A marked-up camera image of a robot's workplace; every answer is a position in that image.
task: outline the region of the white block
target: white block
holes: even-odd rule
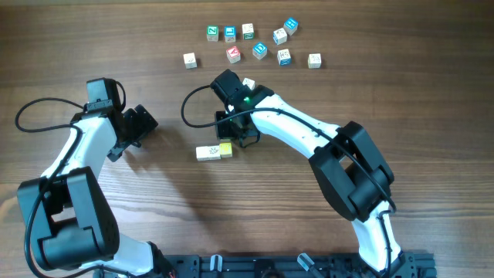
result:
[[[307,60],[309,69],[319,69],[321,67],[321,61],[322,59],[320,53],[309,54],[309,59]]]
[[[257,59],[262,59],[268,54],[268,48],[262,42],[258,42],[252,49],[252,54]]]
[[[242,24],[244,39],[254,39],[254,25],[252,23]]]
[[[280,28],[280,29],[278,29],[272,33],[272,39],[275,40],[275,43],[277,46],[286,42],[287,38],[288,38],[288,35],[286,34],[285,29],[283,29],[283,28]]]
[[[196,147],[195,156],[197,157],[198,161],[216,160],[222,158],[219,151],[219,145]]]
[[[198,67],[194,53],[184,54],[184,63],[185,69],[194,69],[195,67]]]
[[[230,63],[237,63],[240,61],[240,50],[237,46],[233,46],[226,50],[226,57],[230,61]]]
[[[289,18],[285,21],[283,28],[291,36],[299,28],[299,23],[295,19]]]
[[[289,65],[292,62],[290,51],[288,49],[278,50],[278,64],[280,66]]]
[[[225,26],[225,42],[234,42],[237,37],[237,30],[234,26]]]
[[[208,25],[206,28],[206,37],[209,42],[217,42],[219,39],[219,27],[217,25]]]
[[[250,88],[250,90],[254,90],[255,88],[255,81],[254,80],[251,80],[249,78],[244,78],[244,82],[242,82],[243,85],[247,85],[248,88]]]

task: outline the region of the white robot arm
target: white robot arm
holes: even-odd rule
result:
[[[78,129],[71,128],[58,158],[41,178],[24,181],[19,187],[19,204],[27,224],[40,185],[56,174],[30,231],[33,255],[44,270],[107,266],[134,276],[155,274],[154,246],[118,232],[117,222],[96,181],[106,157],[115,161],[128,146],[140,147],[139,141],[157,126],[141,105],[122,113],[125,101],[120,103],[117,84],[104,78],[88,81],[90,102],[71,121]],[[75,149],[67,156],[74,142]],[[63,159],[64,167],[56,172]],[[67,204],[73,207],[75,217],[54,221],[51,216]]]
[[[360,125],[352,122],[349,127],[340,129],[336,124],[316,120],[291,107],[280,96],[264,86],[258,86],[254,90],[243,86],[239,78],[228,69],[216,78],[211,88],[225,103],[225,106],[228,104],[234,108],[226,116],[234,117],[235,113],[244,114],[238,119],[233,118],[219,125],[218,137],[224,137],[219,132],[225,130],[230,130],[224,134],[228,134],[233,139],[235,136],[242,137],[245,134],[252,134],[252,130],[257,130],[261,134],[276,137],[293,147],[309,159],[327,201],[343,217],[351,221],[359,241],[361,259],[379,273],[387,268],[388,248],[392,250],[391,262],[398,258],[401,248],[394,240],[389,216],[382,213],[388,210],[389,203],[381,195],[376,194],[372,183],[362,177],[363,173],[356,173],[358,171],[355,170],[357,168],[354,164],[347,169],[352,174],[346,175],[339,164],[344,156],[329,155],[338,152],[337,148],[327,150],[332,146],[328,139],[334,139],[342,133],[340,137],[345,136],[345,140],[341,142],[342,145],[346,144],[348,149],[353,148],[352,154],[355,154],[369,171],[374,171],[370,174],[382,181],[389,191],[389,184],[394,180],[391,169]],[[216,120],[224,118],[218,117],[218,112],[216,116]],[[320,136],[308,124],[330,138]],[[352,132],[355,133],[355,142],[349,142],[351,138],[347,138],[348,134],[345,134]],[[379,217],[384,218],[384,225],[381,224]]]

